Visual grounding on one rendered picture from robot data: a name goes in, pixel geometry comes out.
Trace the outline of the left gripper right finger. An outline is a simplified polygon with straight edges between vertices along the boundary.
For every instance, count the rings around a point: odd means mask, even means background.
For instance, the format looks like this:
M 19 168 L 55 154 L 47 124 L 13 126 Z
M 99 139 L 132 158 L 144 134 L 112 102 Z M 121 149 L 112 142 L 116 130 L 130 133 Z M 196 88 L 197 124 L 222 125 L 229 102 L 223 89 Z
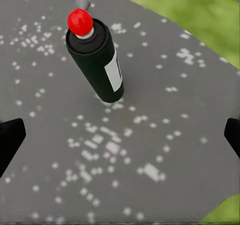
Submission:
M 240 158 L 240 120 L 230 117 L 225 126 L 224 136 Z

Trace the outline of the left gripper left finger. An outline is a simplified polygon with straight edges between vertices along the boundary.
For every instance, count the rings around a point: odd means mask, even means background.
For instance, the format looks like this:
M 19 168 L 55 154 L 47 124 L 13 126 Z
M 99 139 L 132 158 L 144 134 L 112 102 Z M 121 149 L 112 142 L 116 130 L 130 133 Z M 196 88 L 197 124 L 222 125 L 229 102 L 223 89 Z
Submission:
M 0 177 L 26 137 L 24 121 L 21 118 L 0 123 Z

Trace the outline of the pesticide atomizer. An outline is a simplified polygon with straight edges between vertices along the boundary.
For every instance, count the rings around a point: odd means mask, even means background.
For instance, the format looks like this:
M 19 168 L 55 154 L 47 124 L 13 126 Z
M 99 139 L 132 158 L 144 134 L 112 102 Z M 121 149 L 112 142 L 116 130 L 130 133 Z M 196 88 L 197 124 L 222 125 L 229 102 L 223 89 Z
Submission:
M 118 102 L 124 84 L 115 44 L 108 26 L 87 10 L 89 0 L 76 0 L 68 19 L 65 43 L 80 71 L 103 102 Z

